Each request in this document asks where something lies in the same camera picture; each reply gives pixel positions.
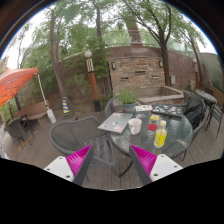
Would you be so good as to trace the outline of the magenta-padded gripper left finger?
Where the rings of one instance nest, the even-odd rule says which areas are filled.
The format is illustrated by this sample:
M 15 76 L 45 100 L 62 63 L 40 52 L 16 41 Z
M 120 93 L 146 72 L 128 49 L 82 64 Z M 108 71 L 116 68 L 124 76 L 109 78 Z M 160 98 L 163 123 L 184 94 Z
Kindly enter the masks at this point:
M 88 145 L 67 157 L 57 157 L 44 170 L 81 186 L 93 155 L 93 146 Z

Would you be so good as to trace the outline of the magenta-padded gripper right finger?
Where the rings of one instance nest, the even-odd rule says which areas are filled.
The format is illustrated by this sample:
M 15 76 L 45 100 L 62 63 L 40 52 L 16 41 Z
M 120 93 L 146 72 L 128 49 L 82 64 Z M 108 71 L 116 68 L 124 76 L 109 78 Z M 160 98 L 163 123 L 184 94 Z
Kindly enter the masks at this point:
M 129 146 L 129 155 L 143 185 L 150 184 L 182 169 L 165 154 L 155 155 L 138 146 Z

